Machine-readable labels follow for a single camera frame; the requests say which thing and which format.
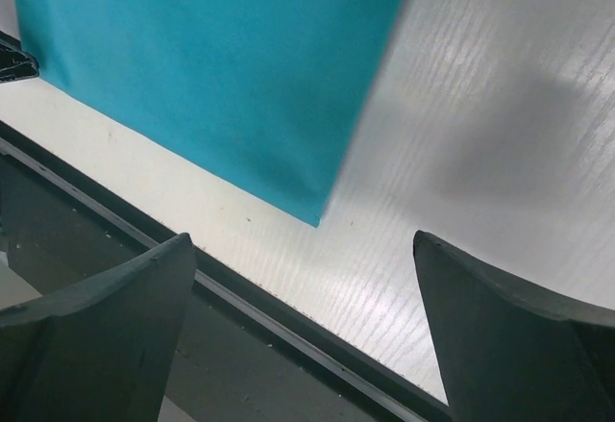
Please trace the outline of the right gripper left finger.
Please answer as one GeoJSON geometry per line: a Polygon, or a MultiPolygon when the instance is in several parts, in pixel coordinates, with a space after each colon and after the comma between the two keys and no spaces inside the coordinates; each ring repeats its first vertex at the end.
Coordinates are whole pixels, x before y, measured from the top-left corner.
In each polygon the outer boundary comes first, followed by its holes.
{"type": "Polygon", "coordinates": [[[194,283],[179,234],[1,311],[4,421],[155,421],[194,283]]]}

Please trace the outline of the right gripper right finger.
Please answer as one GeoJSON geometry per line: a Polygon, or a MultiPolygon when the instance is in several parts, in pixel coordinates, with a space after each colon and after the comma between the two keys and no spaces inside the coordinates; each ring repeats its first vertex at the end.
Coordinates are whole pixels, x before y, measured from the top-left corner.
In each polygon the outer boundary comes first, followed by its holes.
{"type": "Polygon", "coordinates": [[[613,420],[613,310],[423,231],[413,257],[453,420],[613,420]]]}

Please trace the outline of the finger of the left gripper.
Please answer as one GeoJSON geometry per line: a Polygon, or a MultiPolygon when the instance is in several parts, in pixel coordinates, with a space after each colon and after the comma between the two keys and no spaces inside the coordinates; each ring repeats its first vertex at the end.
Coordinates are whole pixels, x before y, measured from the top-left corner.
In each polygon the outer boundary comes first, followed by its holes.
{"type": "Polygon", "coordinates": [[[0,81],[15,82],[37,78],[37,59],[21,48],[20,41],[0,32],[0,81]]]}

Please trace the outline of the teal t-shirt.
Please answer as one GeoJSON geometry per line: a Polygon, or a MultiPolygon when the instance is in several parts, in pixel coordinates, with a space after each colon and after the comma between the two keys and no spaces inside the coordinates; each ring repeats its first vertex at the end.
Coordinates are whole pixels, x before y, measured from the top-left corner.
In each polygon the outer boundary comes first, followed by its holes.
{"type": "Polygon", "coordinates": [[[15,0],[44,81],[318,225],[404,0],[15,0]]]}

